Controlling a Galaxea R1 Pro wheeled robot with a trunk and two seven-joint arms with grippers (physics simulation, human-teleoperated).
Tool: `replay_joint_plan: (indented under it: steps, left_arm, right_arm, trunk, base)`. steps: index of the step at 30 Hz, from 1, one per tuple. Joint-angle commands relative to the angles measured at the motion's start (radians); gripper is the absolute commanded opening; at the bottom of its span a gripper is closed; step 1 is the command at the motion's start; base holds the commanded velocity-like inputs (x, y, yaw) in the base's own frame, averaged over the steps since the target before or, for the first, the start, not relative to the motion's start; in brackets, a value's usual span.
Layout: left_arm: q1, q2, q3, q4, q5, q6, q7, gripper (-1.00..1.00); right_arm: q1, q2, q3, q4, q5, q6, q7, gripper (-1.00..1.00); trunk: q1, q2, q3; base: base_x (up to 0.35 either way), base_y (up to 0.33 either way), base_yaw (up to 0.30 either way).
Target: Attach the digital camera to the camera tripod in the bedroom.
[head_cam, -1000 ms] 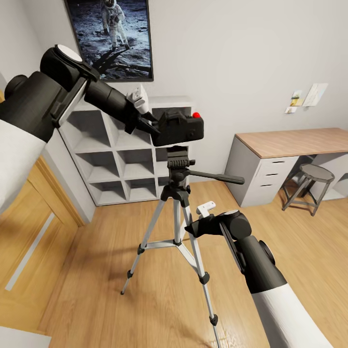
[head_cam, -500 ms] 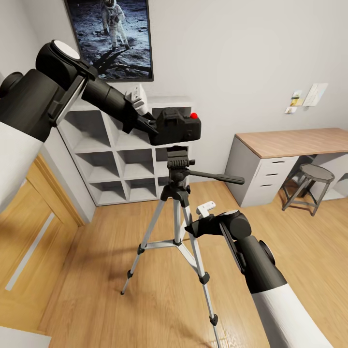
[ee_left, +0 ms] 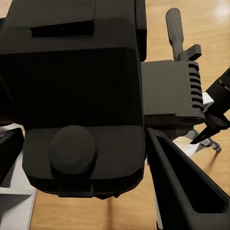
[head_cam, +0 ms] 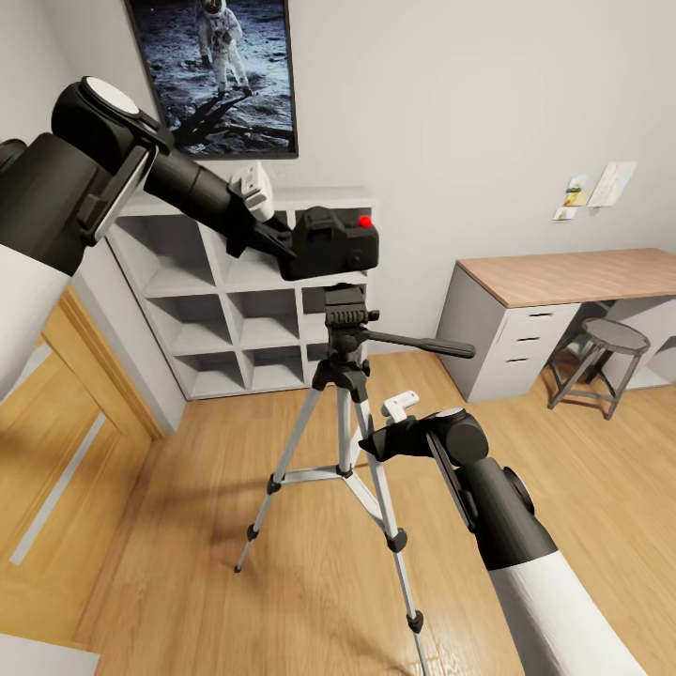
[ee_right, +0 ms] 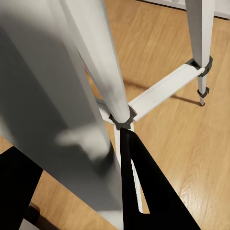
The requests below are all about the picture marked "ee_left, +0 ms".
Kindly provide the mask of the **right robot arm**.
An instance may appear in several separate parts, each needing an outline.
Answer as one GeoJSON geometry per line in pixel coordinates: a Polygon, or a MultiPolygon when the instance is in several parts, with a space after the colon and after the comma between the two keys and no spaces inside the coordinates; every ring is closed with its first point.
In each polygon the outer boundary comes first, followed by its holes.
{"type": "Polygon", "coordinates": [[[230,122],[223,115],[230,109],[230,68],[202,94],[204,105],[202,113],[205,114],[204,123],[207,127],[192,140],[191,144],[197,144],[230,127],[230,122]]]}

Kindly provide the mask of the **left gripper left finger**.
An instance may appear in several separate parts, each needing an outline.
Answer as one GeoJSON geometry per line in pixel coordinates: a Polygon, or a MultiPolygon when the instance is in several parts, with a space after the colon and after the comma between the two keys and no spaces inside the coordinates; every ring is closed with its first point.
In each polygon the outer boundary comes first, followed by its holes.
{"type": "Polygon", "coordinates": [[[23,140],[20,127],[0,133],[0,185],[23,150],[23,140]]]}

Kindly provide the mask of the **camera tripod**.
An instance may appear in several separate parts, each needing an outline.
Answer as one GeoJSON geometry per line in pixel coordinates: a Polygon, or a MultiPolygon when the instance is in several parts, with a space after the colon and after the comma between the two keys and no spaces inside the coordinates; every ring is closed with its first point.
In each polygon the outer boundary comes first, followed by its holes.
{"type": "MultiPolygon", "coordinates": [[[[144,114],[144,142],[146,128],[164,133],[171,141],[178,137],[194,140],[200,132],[193,127],[206,121],[199,64],[201,45],[195,44],[183,50],[183,27],[180,10],[171,8],[166,13],[169,42],[173,50],[173,61],[142,62],[142,93],[144,114]]],[[[146,142],[145,142],[146,143],[146,142]]],[[[211,138],[182,149],[188,156],[212,147],[221,151],[220,145],[211,138]]],[[[149,164],[148,156],[145,163],[149,164]]],[[[153,184],[154,188],[154,184],[153,184]]],[[[157,230],[163,230],[155,188],[157,230]]]]}

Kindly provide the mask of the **digital camera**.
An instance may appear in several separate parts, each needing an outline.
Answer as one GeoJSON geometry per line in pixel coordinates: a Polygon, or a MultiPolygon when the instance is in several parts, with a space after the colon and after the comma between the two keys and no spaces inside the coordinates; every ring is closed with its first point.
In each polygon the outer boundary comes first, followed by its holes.
{"type": "Polygon", "coordinates": [[[118,198],[143,180],[145,0],[12,0],[0,19],[0,127],[58,197],[118,198]]]}

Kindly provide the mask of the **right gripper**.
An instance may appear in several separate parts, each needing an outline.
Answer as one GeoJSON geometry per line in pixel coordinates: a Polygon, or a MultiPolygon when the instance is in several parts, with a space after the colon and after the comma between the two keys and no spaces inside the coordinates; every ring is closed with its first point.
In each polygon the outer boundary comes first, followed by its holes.
{"type": "Polygon", "coordinates": [[[206,119],[204,123],[207,127],[192,140],[191,144],[197,144],[230,127],[230,122],[223,115],[230,109],[230,89],[218,78],[206,90],[206,93],[214,100],[213,104],[204,113],[206,119]]]}

